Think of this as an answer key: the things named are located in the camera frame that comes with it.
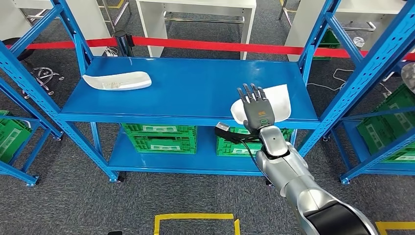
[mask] robot finger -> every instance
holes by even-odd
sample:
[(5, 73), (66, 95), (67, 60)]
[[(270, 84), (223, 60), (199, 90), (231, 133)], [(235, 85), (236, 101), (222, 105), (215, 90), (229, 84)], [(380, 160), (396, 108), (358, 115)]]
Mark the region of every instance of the robot finger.
[(241, 88), (238, 87), (238, 93), (239, 93), (239, 97), (242, 100), (242, 103), (247, 103), (248, 101), (246, 100), (246, 96), (244, 95), (244, 92), (242, 91)]
[(260, 98), (258, 88), (255, 86), (254, 83), (251, 83), (251, 87), (252, 87), (252, 90), (254, 91), (255, 100), (258, 101)]
[(262, 100), (266, 100), (266, 99), (267, 99), (267, 97), (266, 97), (266, 95), (265, 95), (264, 90), (263, 90), (261, 87), (258, 87), (258, 90), (259, 90), (259, 93), (261, 94), (261, 98), (262, 98)]
[(246, 83), (243, 84), (245, 90), (247, 91), (247, 96), (249, 98), (249, 102), (255, 101), (254, 97), (252, 96), (251, 90), (249, 90), (249, 87)]

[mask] shelf caster wheel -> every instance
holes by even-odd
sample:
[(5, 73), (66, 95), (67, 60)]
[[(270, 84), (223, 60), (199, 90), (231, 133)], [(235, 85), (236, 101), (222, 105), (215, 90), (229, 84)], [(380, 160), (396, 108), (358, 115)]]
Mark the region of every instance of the shelf caster wheel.
[(27, 187), (35, 187), (35, 185), (38, 185), (40, 183), (40, 179), (38, 175), (34, 175), (33, 177), (36, 178), (36, 182), (35, 183), (26, 183)]
[(330, 136), (323, 136), (322, 140), (323, 140), (323, 142), (328, 142), (328, 141), (331, 141), (331, 137)]
[(350, 180), (348, 178), (345, 178), (344, 180), (340, 181), (342, 185), (350, 185)]
[(271, 188), (274, 187), (274, 185), (268, 179), (266, 179), (265, 185), (268, 186), (268, 187), (271, 187)]
[(127, 172), (123, 171), (118, 174), (117, 183), (124, 183), (127, 179)]
[(124, 183), (124, 182), (125, 182), (125, 177), (118, 175), (117, 183)]

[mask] green plastic basket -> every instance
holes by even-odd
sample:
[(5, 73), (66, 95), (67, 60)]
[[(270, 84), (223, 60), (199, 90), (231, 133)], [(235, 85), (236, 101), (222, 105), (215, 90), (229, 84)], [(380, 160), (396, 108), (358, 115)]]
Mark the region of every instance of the green plastic basket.
[(194, 137), (152, 137), (129, 136), (137, 152), (144, 153), (196, 153), (196, 136)]
[[(334, 35), (333, 31), (328, 29), (324, 36), (322, 41), (320, 42), (319, 47), (324, 48), (339, 48), (340, 42), (337, 40), (336, 36)], [(314, 56), (313, 60), (331, 60), (331, 57), (323, 57), (323, 56)]]
[(128, 136), (195, 136), (196, 126), (122, 123)]
[(371, 154), (376, 153), (396, 139), (392, 128), (381, 116), (364, 119), (357, 126), (357, 130), (365, 140)]
[[(6, 114), (9, 112), (0, 110), (0, 115)], [(31, 129), (22, 121), (0, 119), (0, 161), (9, 163), (30, 132)]]
[(390, 157), (383, 160), (383, 163), (415, 163), (415, 148), (414, 144), (410, 144), (411, 147), (405, 147)]
[[(240, 134), (249, 134), (249, 131), (244, 127), (231, 127), (231, 132), (240, 133)], [(281, 129), (281, 132), (286, 140), (289, 140), (293, 129)], [(246, 143), (249, 147), (251, 153), (255, 153), (261, 149), (262, 143), (257, 142), (248, 142)], [(234, 144), (230, 141), (226, 141), (223, 138), (217, 137), (216, 140), (216, 155), (218, 156), (234, 156), (234, 157), (250, 157), (248, 150), (243, 144)]]
[[(415, 94), (413, 94), (405, 84), (400, 86), (385, 101), (383, 101), (376, 109), (378, 111), (401, 109), (415, 106)], [(399, 137), (415, 126), (415, 112), (405, 112), (398, 114), (390, 114), (382, 116), (391, 126), (393, 135)]]
[[(246, 143), (251, 153), (254, 155), (258, 150), (261, 150), (261, 142)], [(216, 155), (218, 156), (235, 156), (235, 157), (250, 157), (248, 150), (243, 144), (234, 144), (218, 137), (216, 140)]]

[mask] red barrier tape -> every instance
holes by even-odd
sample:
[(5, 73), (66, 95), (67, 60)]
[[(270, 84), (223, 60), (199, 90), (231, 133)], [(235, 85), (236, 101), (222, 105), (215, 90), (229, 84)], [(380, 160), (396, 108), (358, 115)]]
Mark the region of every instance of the red barrier tape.
[[(266, 54), (291, 54), (301, 55), (302, 47), (286, 47), (275, 45), (260, 45), (260, 44), (241, 44), (241, 43), (218, 43), (218, 42), (204, 42), (180, 39), (160, 39), (160, 38), (145, 38), (133, 37), (134, 44), (137, 46), (160, 46), (160, 47), (175, 47), (186, 49), (199, 50), (219, 50), (219, 51), (246, 51), (253, 53)], [(87, 40), (90, 47), (116, 47), (114, 38)], [(28, 49), (64, 49), (74, 48), (72, 41), (68, 42), (53, 42), (53, 43), (36, 43), (30, 44)], [(363, 56), (367, 55), (367, 51), (361, 51)], [(327, 56), (337, 58), (350, 58), (349, 54), (344, 49), (330, 49), (318, 48), (315, 56)], [(406, 60), (415, 61), (415, 53), (409, 53), (405, 56)]]

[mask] yellow floor tape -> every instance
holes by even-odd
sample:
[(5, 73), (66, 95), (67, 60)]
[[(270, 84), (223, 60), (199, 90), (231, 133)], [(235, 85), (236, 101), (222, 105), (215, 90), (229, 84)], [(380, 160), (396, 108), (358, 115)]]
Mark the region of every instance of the yellow floor tape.
[(235, 225), (235, 235), (241, 235), (241, 226), (239, 224), (239, 219), (235, 220), (233, 224)]
[(379, 235), (388, 235), (386, 230), (415, 230), (415, 222), (376, 222)]
[[(166, 219), (233, 219), (233, 214), (215, 213), (177, 213), (177, 214), (158, 214), (154, 217), (154, 235), (160, 233), (160, 221)], [(239, 219), (234, 221), (235, 235), (240, 235)]]
[[(284, 0), (279, 0), (279, 2), (281, 3), (281, 6), (283, 6), (283, 5), (284, 5)], [(297, 11), (294, 11), (294, 10), (288, 10), (288, 9), (287, 9), (287, 12), (294, 12), (294, 13), (296, 13)]]
[(108, 6), (108, 8), (116, 8), (116, 9), (120, 9), (122, 4), (124, 3), (125, 0), (120, 0), (117, 6)]

